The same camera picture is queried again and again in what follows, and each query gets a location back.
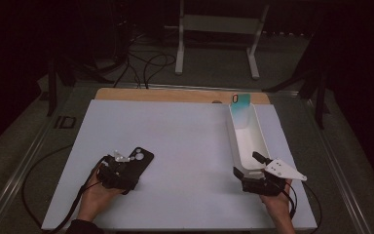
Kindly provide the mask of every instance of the wire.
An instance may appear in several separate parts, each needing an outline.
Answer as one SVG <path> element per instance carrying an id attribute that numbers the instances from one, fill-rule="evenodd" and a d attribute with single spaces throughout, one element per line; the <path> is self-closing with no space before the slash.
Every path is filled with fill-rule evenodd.
<path id="1" fill-rule="evenodd" d="M 136 87 L 140 88 L 141 87 L 141 81 L 140 81 L 140 79 L 138 77 L 138 74 L 136 73 L 135 68 L 131 64 L 130 64 L 130 68 L 131 68 L 132 72 L 134 73 L 134 81 L 137 84 Z"/>
<path id="2" fill-rule="evenodd" d="M 144 59 L 144 58 L 140 58 L 140 57 L 138 57 L 138 56 L 136 56 L 136 55 L 134 55 L 134 54 L 132 54 L 132 53 L 129 52 L 129 55 L 130 55 L 130 56 L 132 56 L 132 57 L 134 57 L 134 58 L 136 58 L 136 59 L 140 59 L 140 60 L 142 60 L 142 61 L 145 62 L 145 66 L 144 66 L 144 69 L 143 69 L 143 80 L 144 80 L 144 85 L 145 85 L 145 88 L 146 88 L 146 89 L 149 89 L 149 82 L 150 82 L 151 78 L 153 78 L 153 76 L 155 76 L 157 73 L 159 73 L 160 71 L 162 71 L 166 66 L 170 66 L 170 65 L 174 64 L 175 61 L 176 61 L 176 59 L 175 59 L 174 56 L 172 56 L 172 55 L 167 55 L 167 54 L 165 54 L 165 53 L 163 53 L 163 52 L 160 52 L 160 51 L 132 51 L 132 52 L 158 53 L 157 55 L 155 55 L 155 56 L 151 57 L 150 59 L 146 60 L 146 59 Z M 155 62 L 152 62 L 152 60 L 154 60 L 154 59 L 156 59 L 156 58 L 159 58 L 159 57 L 164 57 L 166 61 L 165 61 L 164 63 L 155 63 Z M 146 74 L 147 74 L 147 67 L 148 67 L 149 65 L 152 65 L 152 66 L 159 66 L 160 68 L 159 68 L 156 72 L 154 72 L 153 74 L 151 74 L 151 75 L 147 78 L 147 76 L 146 76 Z"/>
<path id="3" fill-rule="evenodd" d="M 129 56 L 127 56 L 127 59 L 126 59 L 126 68 L 124 69 L 123 73 L 121 73 L 121 75 L 117 78 L 117 80 L 114 82 L 114 85 L 112 86 L 113 88 L 116 88 L 117 87 L 117 84 L 118 82 L 120 82 L 120 80 L 124 77 L 124 75 L 126 74 L 127 70 L 129 69 L 129 66 L 130 66 L 130 58 Z"/>
<path id="4" fill-rule="evenodd" d="M 290 183 L 286 183 L 287 185 L 289 185 L 290 189 L 293 191 L 293 194 L 294 194 L 294 206 L 295 206 L 295 210 L 297 209 L 297 194 L 296 194 L 296 191 L 294 191 L 293 187 L 290 185 Z"/>
<path id="5" fill-rule="evenodd" d="M 42 226 L 42 223 L 38 220 L 38 218 L 33 214 L 33 212 L 30 210 L 29 206 L 27 205 L 26 203 L 26 199 L 25 199 L 25 186 L 26 186 L 26 182 L 28 181 L 28 178 L 29 178 L 29 175 L 31 174 L 32 170 L 38 165 L 40 164 L 42 161 L 44 161 L 44 159 L 47 159 L 49 158 L 50 156 L 64 150 L 64 149 L 67 149 L 69 147 L 71 147 L 73 144 L 69 144 L 69 145 L 66 145 L 60 149 L 57 149 L 49 154 L 46 154 L 44 157 L 42 157 L 41 159 L 39 159 L 37 162 L 35 162 L 32 167 L 29 169 L 28 173 L 26 174 L 25 176 L 25 180 L 23 181 L 22 183 L 22 186 L 21 186 L 21 189 L 20 189 L 20 197 L 22 199 L 22 203 L 23 203 L 23 206 L 25 207 L 26 211 L 28 212 L 29 216 L 33 219 L 33 221 L 36 223 L 36 225 L 38 226 L 38 228 L 41 229 L 41 226 Z"/>
<path id="6" fill-rule="evenodd" d="M 95 184 L 92 184 L 92 185 L 90 185 L 90 186 L 86 187 L 84 191 L 87 191 L 88 189 L 90 189 L 91 187 L 94 187 L 94 186 L 96 186 L 96 185 L 97 185 L 97 184 L 99 184 L 99 183 L 101 183 L 101 181 L 98 181 L 97 183 L 95 183 Z"/>
<path id="7" fill-rule="evenodd" d="M 72 203 L 71 205 L 71 208 L 69 209 L 69 212 L 68 214 L 66 215 L 66 217 L 63 219 L 63 221 L 52 231 L 50 232 L 45 232 L 45 233 L 48 233 L 48 234 L 54 234 L 54 233 L 57 233 L 60 229 L 62 229 L 62 227 L 65 226 L 65 224 L 69 221 L 69 218 L 72 217 L 72 215 L 74 214 L 74 211 L 75 209 L 77 208 L 78 206 L 78 203 L 80 202 L 81 200 L 81 196 L 82 194 L 88 189 L 90 188 L 91 186 L 94 186 L 95 184 L 91 185 L 90 187 L 86 187 L 87 186 L 87 183 L 88 181 L 90 181 L 90 178 L 91 176 L 94 174 L 95 170 L 98 168 L 99 164 L 105 160 L 106 156 L 102 157 L 95 165 L 95 167 L 93 167 L 93 169 L 91 170 L 91 173 L 90 175 L 87 177 L 87 180 L 85 181 L 85 183 L 81 186 L 80 190 L 78 191 L 77 193 L 77 196 L 75 197 L 75 200 L 74 202 Z"/>
<path id="8" fill-rule="evenodd" d="M 315 194 L 314 190 L 311 187 L 309 187 L 309 185 L 306 182 L 302 181 L 302 183 L 303 183 L 303 185 L 305 185 L 309 189 L 309 191 L 311 191 L 312 195 L 314 195 L 316 201 L 318 202 L 318 211 L 319 211 L 320 216 L 318 218 L 318 227 L 313 232 L 311 232 L 311 234 L 313 234 L 316 231 L 318 231 L 318 229 L 320 228 L 320 225 L 321 225 L 321 220 L 322 220 L 321 204 L 320 204 L 320 201 L 318 200 L 318 196 Z"/>
<path id="9" fill-rule="evenodd" d="M 290 205 L 291 205 L 291 209 L 290 209 L 290 218 L 293 219 L 294 214 L 296 214 L 296 206 L 295 206 L 295 204 L 294 204 L 294 202 L 293 202 L 293 199 L 291 199 L 290 195 L 289 195 L 286 191 L 284 191 L 284 189 L 281 188 L 278 184 L 276 184 L 275 182 L 271 181 L 270 179 L 266 179 L 266 181 L 270 182 L 270 183 L 273 184 L 275 187 L 277 187 L 277 188 L 280 190 L 280 192 L 281 192 L 284 196 L 286 196 L 286 198 L 289 200 Z"/>

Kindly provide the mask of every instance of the metal stand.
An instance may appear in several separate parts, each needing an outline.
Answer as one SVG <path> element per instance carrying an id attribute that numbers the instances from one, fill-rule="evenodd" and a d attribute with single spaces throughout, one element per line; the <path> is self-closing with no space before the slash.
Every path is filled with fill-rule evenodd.
<path id="1" fill-rule="evenodd" d="M 181 75 L 183 73 L 184 62 L 184 31 L 196 30 L 207 32 L 230 32 L 254 35 L 253 44 L 247 48 L 248 64 L 250 66 L 251 78 L 254 80 L 259 79 L 259 70 L 257 68 L 254 53 L 257 44 L 262 34 L 264 21 L 266 19 L 269 5 L 263 8 L 260 19 L 244 19 L 244 18 L 223 18 L 211 16 L 196 16 L 184 14 L 184 0 L 180 0 L 180 16 L 178 27 L 178 51 L 175 63 L 175 74 Z"/>

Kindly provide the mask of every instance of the human hand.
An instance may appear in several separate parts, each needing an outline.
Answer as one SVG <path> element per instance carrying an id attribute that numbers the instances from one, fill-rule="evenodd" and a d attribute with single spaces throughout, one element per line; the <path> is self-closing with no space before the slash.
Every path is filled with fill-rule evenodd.
<path id="1" fill-rule="evenodd" d="M 81 197 L 80 210 L 77 219 L 92 222 L 95 217 L 103 212 L 114 197 L 123 193 L 124 189 L 105 188 L 96 177 L 99 167 L 93 171 L 87 183 L 87 189 Z"/>
<path id="2" fill-rule="evenodd" d="M 284 191 L 289 194 L 291 179 L 286 182 Z M 289 200 L 283 193 L 278 196 L 260 195 L 260 199 L 280 234 L 295 233 L 289 214 Z"/>

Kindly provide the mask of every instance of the sleeve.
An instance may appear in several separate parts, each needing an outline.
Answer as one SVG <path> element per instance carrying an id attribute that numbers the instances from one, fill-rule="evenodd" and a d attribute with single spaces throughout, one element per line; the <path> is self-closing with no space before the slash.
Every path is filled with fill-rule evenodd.
<path id="1" fill-rule="evenodd" d="M 95 224 L 80 219 L 71 221 L 71 225 L 66 230 L 66 234 L 103 234 L 102 229 Z"/>

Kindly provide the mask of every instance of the white tabletop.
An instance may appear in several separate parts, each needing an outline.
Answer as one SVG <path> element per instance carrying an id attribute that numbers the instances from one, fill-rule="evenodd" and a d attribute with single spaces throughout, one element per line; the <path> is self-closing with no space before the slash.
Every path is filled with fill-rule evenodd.
<path id="1" fill-rule="evenodd" d="M 285 152 L 281 153 L 283 161 L 294 166 L 274 107 L 263 105 L 262 109 L 266 110 L 259 119 L 261 125 L 279 135 L 269 136 L 268 147 Z M 114 150 L 129 155 L 137 146 L 155 158 L 136 188 L 96 218 L 98 227 L 156 231 L 273 228 L 258 195 L 242 192 L 241 182 L 233 175 L 228 117 L 226 104 L 93 100 L 42 228 L 60 224 L 102 156 Z M 294 181 L 292 185 L 298 198 L 295 228 L 315 228 L 302 184 Z"/>

